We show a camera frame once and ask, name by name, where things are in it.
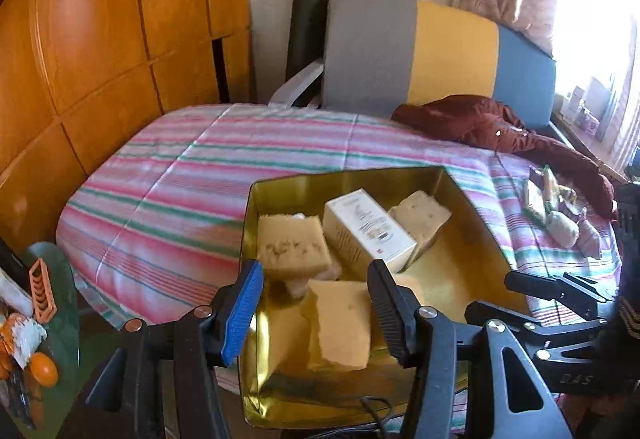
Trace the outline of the orange plastic rack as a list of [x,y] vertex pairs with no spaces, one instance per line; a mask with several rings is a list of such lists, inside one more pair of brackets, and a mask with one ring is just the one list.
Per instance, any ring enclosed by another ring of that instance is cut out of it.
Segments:
[[58,312],[48,266],[42,258],[38,258],[32,264],[28,274],[29,285],[32,290],[34,318],[40,324],[47,324]]

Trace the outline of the grey yellow blue sofa chair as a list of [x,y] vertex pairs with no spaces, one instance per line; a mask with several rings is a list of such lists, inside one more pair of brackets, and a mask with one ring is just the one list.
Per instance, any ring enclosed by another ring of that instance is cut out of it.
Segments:
[[330,0],[320,58],[289,78],[273,106],[390,118],[402,103],[476,95],[509,106],[529,129],[549,125],[555,62],[521,34],[426,0]]

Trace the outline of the orange fruit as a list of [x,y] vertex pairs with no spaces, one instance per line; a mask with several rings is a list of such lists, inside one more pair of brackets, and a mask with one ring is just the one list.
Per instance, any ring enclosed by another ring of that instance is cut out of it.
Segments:
[[58,385],[58,369],[51,358],[42,352],[34,352],[28,363],[29,372],[42,387],[53,388]]

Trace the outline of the gold tin box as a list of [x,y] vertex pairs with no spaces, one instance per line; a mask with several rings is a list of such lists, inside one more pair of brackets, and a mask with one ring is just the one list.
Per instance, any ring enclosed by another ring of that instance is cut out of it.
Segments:
[[465,319],[484,301],[516,312],[525,298],[506,289],[515,265],[506,249],[506,218],[497,196],[444,167],[378,168],[258,181],[248,195],[241,257],[257,267],[258,237],[271,215],[330,221],[335,208],[367,235],[390,242],[394,227],[367,215],[360,194],[390,208],[410,194],[433,196],[450,213],[433,244],[393,273],[382,249],[359,251],[341,227],[324,228],[344,254],[343,277],[314,281],[294,300],[273,273],[265,276],[239,360],[244,415],[250,425],[319,429],[371,422],[375,413],[407,414],[416,437],[446,435],[457,366],[487,367],[488,390],[504,393],[502,348],[515,344],[490,319]]

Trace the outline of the maroon down jacket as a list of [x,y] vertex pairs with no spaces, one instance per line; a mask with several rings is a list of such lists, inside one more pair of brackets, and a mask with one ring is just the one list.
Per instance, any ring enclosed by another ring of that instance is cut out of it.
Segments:
[[563,142],[537,134],[504,103],[476,95],[451,95],[422,106],[401,104],[394,122],[435,140],[509,153],[570,181],[603,219],[614,220],[614,189],[598,165]]

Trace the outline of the green glass side table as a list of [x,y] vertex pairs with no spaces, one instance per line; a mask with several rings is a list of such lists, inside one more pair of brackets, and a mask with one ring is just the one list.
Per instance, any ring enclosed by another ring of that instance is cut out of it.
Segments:
[[79,315],[72,269],[54,244],[39,242],[24,251],[27,265],[41,259],[48,267],[58,311],[44,328],[47,338],[39,351],[58,370],[58,383],[42,387],[29,371],[18,372],[1,383],[1,436],[3,438],[54,438],[77,393],[79,381]]

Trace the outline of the striped pink green bedspread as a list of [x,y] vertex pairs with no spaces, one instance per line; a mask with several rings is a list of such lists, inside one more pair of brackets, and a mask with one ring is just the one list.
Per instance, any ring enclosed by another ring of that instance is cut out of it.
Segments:
[[72,195],[56,243],[80,294],[111,325],[164,323],[235,279],[254,182],[410,166],[446,168],[511,267],[617,284],[622,259],[612,225],[593,219],[600,259],[560,248],[522,212],[529,164],[515,155],[427,139],[371,116],[249,104],[157,118]]

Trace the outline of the white cosmetic carton box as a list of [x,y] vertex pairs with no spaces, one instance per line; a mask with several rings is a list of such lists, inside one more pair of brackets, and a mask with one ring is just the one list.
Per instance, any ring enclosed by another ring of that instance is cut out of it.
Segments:
[[373,260],[382,260],[391,273],[398,273],[416,249],[413,237],[363,189],[326,202],[322,228],[343,265],[363,281]]

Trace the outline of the pink striped sock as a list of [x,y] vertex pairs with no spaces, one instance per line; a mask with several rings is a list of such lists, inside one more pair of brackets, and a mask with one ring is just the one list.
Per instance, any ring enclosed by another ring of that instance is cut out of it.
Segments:
[[587,218],[587,208],[583,208],[578,215],[578,239],[576,245],[579,251],[588,258],[600,260],[602,258],[602,240],[600,233]]

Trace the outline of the black rolled mat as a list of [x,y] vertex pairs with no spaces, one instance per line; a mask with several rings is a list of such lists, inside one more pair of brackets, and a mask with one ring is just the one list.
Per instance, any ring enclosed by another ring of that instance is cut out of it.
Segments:
[[329,0],[293,0],[285,79],[323,56]]

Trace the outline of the wooden window shelf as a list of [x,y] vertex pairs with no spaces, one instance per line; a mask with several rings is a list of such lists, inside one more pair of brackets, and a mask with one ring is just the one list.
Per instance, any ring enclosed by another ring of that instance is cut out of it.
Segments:
[[629,181],[629,178],[624,174],[616,170],[609,162],[611,157],[608,151],[605,151],[599,142],[590,137],[585,136],[584,133],[576,128],[573,124],[567,123],[558,113],[551,115],[551,121],[555,128],[559,129],[563,137],[565,137],[570,144],[580,153],[586,155],[587,158],[592,159],[595,162],[602,173],[608,176],[615,185],[623,185]]

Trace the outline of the orange wooden wardrobe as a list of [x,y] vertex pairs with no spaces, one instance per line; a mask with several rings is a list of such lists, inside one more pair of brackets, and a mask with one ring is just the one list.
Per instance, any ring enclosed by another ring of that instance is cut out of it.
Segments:
[[52,240],[76,189],[160,115],[255,98],[249,0],[2,0],[2,240]]

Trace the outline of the purple box on shelf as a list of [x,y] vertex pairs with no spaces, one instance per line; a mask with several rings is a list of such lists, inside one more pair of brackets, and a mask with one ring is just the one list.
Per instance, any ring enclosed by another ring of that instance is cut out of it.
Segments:
[[585,112],[580,123],[580,128],[588,136],[593,138],[599,129],[600,121],[590,112]]

